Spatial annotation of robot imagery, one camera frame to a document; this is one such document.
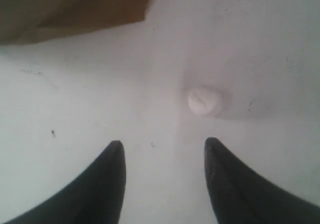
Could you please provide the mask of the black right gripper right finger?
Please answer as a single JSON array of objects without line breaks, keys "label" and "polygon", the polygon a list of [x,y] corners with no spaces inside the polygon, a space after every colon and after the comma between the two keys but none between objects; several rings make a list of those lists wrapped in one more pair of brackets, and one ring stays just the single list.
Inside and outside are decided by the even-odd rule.
[{"label": "black right gripper right finger", "polygon": [[319,223],[319,207],[271,183],[217,138],[205,141],[204,170],[218,223]]}]

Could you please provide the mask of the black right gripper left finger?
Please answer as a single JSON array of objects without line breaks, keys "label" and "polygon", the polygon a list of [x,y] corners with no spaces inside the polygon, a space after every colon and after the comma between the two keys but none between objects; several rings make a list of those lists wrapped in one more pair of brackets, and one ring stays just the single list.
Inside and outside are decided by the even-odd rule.
[{"label": "black right gripper left finger", "polygon": [[112,141],[61,191],[9,223],[118,223],[125,195],[125,152]]}]

